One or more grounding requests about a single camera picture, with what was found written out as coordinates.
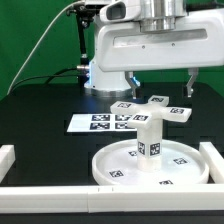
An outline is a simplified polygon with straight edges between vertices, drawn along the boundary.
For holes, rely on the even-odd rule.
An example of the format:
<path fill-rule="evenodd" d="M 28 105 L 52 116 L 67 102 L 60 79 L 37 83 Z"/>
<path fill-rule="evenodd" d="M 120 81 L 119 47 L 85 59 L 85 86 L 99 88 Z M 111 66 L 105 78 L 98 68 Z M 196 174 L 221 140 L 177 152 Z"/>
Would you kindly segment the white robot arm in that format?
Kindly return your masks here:
<path fill-rule="evenodd" d="M 186 0 L 85 0 L 94 12 L 96 93 L 136 91 L 136 71 L 186 68 L 186 94 L 202 67 L 224 65 L 224 5 Z"/>

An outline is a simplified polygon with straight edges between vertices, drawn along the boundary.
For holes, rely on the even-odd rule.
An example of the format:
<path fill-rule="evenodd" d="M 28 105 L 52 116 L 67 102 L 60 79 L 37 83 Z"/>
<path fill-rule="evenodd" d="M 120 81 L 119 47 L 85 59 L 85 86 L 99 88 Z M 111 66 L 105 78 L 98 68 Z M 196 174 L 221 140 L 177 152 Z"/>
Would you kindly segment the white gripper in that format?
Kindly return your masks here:
<path fill-rule="evenodd" d="M 173 31 L 141 33 L 134 22 L 103 27 L 96 60 L 104 71 L 127 71 L 134 99 L 139 82 L 130 71 L 189 68 L 185 95 L 190 98 L 199 69 L 224 64 L 224 18 L 183 18 Z"/>

